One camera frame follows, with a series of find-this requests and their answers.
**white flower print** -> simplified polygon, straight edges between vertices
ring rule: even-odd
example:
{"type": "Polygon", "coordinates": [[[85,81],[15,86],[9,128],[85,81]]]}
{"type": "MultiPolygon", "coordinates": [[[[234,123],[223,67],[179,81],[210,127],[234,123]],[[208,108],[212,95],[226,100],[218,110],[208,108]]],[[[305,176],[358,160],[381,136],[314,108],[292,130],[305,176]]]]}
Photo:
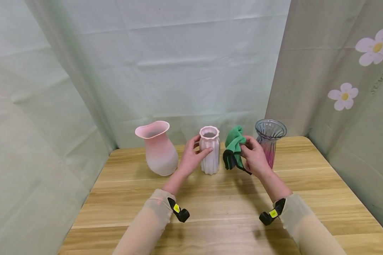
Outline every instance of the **white flower print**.
{"type": "Polygon", "coordinates": [[[334,107],[335,110],[341,111],[344,108],[350,109],[353,106],[353,99],[359,93],[358,88],[352,88],[352,84],[343,83],[340,86],[340,91],[337,89],[331,90],[328,93],[328,97],[333,100],[337,100],[334,107]]]}
{"type": "Polygon", "coordinates": [[[366,37],[358,41],[355,49],[364,54],[359,59],[359,64],[364,67],[374,64],[379,64],[383,61],[383,29],[377,32],[374,39],[366,37]]]}

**green cloth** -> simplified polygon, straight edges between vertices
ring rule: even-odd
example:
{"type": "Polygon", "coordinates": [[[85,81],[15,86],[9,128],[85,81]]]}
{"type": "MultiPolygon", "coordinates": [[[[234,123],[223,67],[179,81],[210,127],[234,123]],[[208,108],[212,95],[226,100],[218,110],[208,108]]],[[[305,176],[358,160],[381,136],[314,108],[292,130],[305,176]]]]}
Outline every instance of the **green cloth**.
{"type": "Polygon", "coordinates": [[[226,169],[233,169],[237,166],[239,169],[248,172],[244,166],[241,157],[242,149],[240,144],[244,145],[247,139],[243,137],[243,128],[241,126],[234,127],[227,135],[226,150],[223,153],[223,161],[226,169]]]}

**wooden table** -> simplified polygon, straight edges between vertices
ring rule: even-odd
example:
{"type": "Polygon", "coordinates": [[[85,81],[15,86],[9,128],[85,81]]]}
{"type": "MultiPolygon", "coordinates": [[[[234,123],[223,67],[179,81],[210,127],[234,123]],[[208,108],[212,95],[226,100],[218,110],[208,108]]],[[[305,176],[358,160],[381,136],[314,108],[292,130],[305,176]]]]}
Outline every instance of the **wooden table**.
{"type": "MultiPolygon", "coordinates": [[[[176,146],[179,157],[183,146],[176,146]]],[[[274,170],[299,193],[347,254],[383,254],[383,228],[305,137],[278,141],[274,170]]],[[[167,177],[149,170],[144,148],[111,153],[59,254],[110,255],[143,203],[167,177]]],[[[239,169],[200,169],[177,196],[191,216],[171,223],[153,254],[299,254],[279,219],[258,219],[272,208],[261,183],[239,169]]]]}

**sleeve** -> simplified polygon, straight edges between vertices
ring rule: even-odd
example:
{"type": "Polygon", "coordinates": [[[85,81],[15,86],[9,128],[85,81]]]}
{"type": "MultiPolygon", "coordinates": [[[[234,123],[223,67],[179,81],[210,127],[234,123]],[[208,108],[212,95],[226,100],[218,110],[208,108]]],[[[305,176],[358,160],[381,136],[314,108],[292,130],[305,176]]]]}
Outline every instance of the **sleeve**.
{"type": "Polygon", "coordinates": [[[149,255],[170,222],[172,194],[157,189],[127,228],[112,255],[149,255]]]}
{"type": "Polygon", "coordinates": [[[298,194],[286,198],[280,220],[302,255],[346,254],[298,194]]]}

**hand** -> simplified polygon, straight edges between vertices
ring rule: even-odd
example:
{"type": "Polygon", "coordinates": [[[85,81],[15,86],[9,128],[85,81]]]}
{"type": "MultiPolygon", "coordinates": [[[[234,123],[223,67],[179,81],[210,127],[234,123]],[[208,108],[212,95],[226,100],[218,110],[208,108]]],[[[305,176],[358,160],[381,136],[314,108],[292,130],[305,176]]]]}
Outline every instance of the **hand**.
{"type": "Polygon", "coordinates": [[[259,176],[262,171],[270,170],[266,155],[257,140],[249,135],[244,136],[247,139],[245,145],[241,145],[242,156],[247,159],[245,169],[255,176],[259,176]]]}
{"type": "Polygon", "coordinates": [[[194,148],[199,146],[200,136],[196,135],[190,139],[184,147],[182,159],[180,161],[178,172],[182,172],[186,176],[196,169],[200,162],[211,152],[212,148],[206,148],[203,151],[194,151],[194,148]]]}

